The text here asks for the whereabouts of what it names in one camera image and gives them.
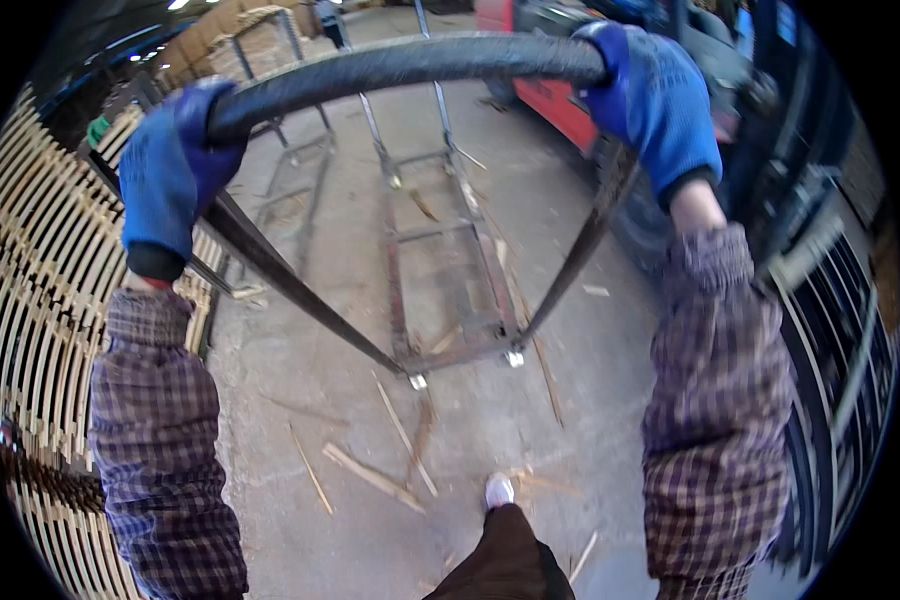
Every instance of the black handle grip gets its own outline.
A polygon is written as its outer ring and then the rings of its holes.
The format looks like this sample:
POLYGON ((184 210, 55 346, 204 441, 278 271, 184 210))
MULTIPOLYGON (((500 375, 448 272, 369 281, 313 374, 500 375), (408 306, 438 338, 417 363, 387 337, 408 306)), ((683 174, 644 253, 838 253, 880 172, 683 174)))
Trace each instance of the black handle grip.
POLYGON ((408 35, 304 60, 216 101, 211 143, 245 138, 257 123, 360 92, 431 81, 531 77, 594 86, 607 78, 589 42, 529 33, 408 35))

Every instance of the forklift tire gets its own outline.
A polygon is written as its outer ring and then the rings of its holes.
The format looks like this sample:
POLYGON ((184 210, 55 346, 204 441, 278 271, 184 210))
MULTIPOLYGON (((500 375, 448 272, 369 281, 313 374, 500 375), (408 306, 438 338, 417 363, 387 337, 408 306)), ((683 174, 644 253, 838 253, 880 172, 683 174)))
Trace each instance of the forklift tire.
MULTIPOLYGON (((603 135, 594 148, 593 160, 601 186, 621 143, 615 137, 603 135)), ((657 205, 645 172, 639 174, 635 186, 610 218, 609 228, 642 271, 653 273, 657 269, 673 235, 673 224, 657 205)))
POLYGON ((497 104, 504 107, 512 107, 520 101, 514 89, 514 81, 512 79, 489 78, 484 79, 486 88, 490 90, 490 96, 497 104))

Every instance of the foot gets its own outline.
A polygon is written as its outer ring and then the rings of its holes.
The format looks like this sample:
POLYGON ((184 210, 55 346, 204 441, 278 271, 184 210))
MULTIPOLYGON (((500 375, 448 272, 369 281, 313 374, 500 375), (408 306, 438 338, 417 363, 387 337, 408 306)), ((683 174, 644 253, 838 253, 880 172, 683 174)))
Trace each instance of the foot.
POLYGON ((500 508, 504 504, 514 503, 514 485, 510 477, 496 472, 486 479, 486 510, 500 508))

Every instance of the person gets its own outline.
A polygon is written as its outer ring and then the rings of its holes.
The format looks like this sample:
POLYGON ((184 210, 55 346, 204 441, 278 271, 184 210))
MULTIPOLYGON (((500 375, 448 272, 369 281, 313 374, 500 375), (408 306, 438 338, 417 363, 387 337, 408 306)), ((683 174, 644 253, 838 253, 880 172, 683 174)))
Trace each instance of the person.
MULTIPOLYGON (((728 223, 715 197, 723 166, 693 61, 672 40, 612 22, 577 35, 596 45, 612 77, 582 90, 583 102, 636 150, 675 230, 641 425, 648 573, 660 598, 743 597, 789 491, 782 436, 796 388, 780 307, 751 285, 743 227, 728 223)), ((191 257, 194 222, 246 148, 205 143, 209 109, 231 86, 205 83, 165 102, 120 161, 132 275, 108 307, 90 444, 120 555, 153 598, 248 591, 240 527, 221 498, 216 387, 183 347, 192 309, 171 288, 191 257)), ((427 600, 574 598, 505 476, 489 478, 485 500, 477 548, 427 600)))
POLYGON ((337 7, 333 0, 316 0, 316 16, 320 18, 320 27, 323 28, 323 34, 333 42, 336 50, 340 50, 346 44, 344 43, 344 34, 340 31, 340 16, 337 14, 337 7))

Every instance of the hand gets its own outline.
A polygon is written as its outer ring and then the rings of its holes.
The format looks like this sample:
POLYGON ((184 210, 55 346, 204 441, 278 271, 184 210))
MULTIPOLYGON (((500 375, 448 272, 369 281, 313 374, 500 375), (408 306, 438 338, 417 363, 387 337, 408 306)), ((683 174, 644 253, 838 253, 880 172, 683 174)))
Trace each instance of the hand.
POLYGON ((232 81, 204 79, 168 98, 133 131, 120 159, 122 242, 137 275, 173 281, 193 253, 194 223, 233 179, 247 140, 211 147, 206 122, 232 81))
POLYGON ((574 33, 603 55, 612 83, 580 90, 602 130, 636 150, 653 195, 669 210, 684 184, 724 173, 704 76, 680 44, 632 25, 597 21, 574 33))

